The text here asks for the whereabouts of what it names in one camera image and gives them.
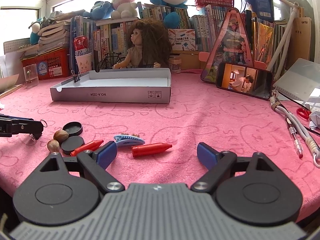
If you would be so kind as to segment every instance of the white shirt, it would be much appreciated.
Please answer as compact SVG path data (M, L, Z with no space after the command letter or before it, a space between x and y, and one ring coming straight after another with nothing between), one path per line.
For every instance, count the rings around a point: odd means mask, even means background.
M242 86L244 88L244 92L248 92L251 87L251 83L246 83L245 77L241 77L241 78L237 79L237 81L233 82L233 84L232 84L232 87L237 87L240 91L241 91Z

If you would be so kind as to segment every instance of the doll's dress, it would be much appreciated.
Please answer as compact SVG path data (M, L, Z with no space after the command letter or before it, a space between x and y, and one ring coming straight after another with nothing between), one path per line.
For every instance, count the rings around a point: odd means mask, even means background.
M143 62L142 65L140 65L142 60L142 45L135 45L127 51L131 56L131 68L153 68L155 61L152 59L148 59L148 62Z

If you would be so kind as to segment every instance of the red crayon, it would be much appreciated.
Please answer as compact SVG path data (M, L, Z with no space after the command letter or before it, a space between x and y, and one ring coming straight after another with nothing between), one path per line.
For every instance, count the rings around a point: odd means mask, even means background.
M162 153L171 147L172 147L172 144L169 144L169 143L153 143L153 144L132 146L131 151L132 151L133 157L139 157L139 156Z
M71 152L71 156L77 156L77 154L79 152L82 152L84 150L92 150L95 151L96 149L98 149L100 147L100 145L103 143L103 140L96 140L96 141L92 141L90 143L87 143L85 145L82 145L80 147L78 147L77 149L75 149L73 152Z

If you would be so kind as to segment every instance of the spiral notebook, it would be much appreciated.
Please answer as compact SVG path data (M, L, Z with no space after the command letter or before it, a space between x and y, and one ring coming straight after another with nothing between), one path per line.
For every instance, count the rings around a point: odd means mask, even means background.
M290 99L320 103L320 64L298 58L273 86Z

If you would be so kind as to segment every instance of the barcode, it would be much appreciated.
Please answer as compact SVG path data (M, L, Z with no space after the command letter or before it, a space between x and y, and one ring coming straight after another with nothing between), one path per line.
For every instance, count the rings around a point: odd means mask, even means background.
M56 67L56 68L53 68L53 75L54 76L61 76L62 75L62 68L61 67Z

